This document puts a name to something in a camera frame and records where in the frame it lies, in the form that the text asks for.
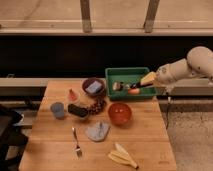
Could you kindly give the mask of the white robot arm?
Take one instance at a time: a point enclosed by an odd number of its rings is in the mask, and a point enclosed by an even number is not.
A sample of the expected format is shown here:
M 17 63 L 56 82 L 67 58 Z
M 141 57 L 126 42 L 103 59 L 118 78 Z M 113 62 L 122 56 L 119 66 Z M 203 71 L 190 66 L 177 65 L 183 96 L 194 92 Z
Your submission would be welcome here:
M 204 76 L 213 82 L 213 51 L 204 46 L 192 48 L 187 56 L 173 63 L 160 66 L 140 80 L 140 85 L 172 84 L 186 78 Z

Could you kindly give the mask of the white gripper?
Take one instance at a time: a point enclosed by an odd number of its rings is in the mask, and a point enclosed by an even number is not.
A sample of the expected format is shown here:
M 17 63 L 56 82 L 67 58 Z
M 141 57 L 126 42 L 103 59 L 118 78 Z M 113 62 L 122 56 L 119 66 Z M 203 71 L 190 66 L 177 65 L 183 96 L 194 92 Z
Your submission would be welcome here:
M 145 86 L 148 84 L 152 84 L 155 80 L 162 83 L 162 84 L 171 84 L 174 82 L 174 78 L 171 75 L 170 69 L 168 65 L 161 66 L 158 68 L 158 70 L 155 72 L 149 72 L 147 75 L 145 75 L 140 80 L 140 85 Z

